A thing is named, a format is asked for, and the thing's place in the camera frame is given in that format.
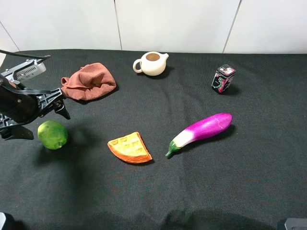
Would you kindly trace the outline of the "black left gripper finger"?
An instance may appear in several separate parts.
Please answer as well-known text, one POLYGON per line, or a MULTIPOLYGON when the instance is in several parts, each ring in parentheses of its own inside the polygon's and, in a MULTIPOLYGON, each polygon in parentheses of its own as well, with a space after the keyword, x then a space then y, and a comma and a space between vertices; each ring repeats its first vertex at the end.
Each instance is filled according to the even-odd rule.
POLYGON ((0 136, 4 140, 26 139, 33 140, 34 135, 31 130, 23 126, 9 126, 0 130, 0 136))

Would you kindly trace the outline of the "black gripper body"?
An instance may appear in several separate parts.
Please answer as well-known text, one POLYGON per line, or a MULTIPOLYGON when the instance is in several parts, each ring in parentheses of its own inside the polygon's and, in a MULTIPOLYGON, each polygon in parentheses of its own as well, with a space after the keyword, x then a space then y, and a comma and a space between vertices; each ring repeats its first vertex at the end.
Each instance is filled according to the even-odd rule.
POLYGON ((23 126, 54 111, 54 104, 64 102, 66 96, 60 88, 32 90, 0 77, 0 129, 9 126, 23 126))

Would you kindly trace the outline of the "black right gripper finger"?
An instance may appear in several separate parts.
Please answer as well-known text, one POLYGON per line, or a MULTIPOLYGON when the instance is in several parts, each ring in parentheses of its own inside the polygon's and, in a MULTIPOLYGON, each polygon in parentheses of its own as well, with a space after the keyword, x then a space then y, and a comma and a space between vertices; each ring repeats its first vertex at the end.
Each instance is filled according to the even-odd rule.
POLYGON ((66 110, 64 102, 57 102, 54 104, 55 108, 54 111, 56 114, 63 116, 67 120, 70 120, 70 114, 66 110))

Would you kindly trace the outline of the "grey robot base corner right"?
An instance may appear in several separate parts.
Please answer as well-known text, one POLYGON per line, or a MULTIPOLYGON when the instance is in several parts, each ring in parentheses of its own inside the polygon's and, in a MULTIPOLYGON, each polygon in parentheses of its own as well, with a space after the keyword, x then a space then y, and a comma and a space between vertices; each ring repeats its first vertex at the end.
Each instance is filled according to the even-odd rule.
POLYGON ((306 218, 285 218, 277 223, 277 230, 306 230, 306 218))

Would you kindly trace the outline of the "grey robot base corner left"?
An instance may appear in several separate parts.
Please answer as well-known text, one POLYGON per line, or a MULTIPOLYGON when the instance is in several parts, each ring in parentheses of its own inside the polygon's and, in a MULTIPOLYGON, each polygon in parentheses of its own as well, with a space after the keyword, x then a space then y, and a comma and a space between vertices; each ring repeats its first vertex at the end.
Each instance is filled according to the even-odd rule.
POLYGON ((14 218, 12 215, 0 212, 0 230, 13 230, 14 218))

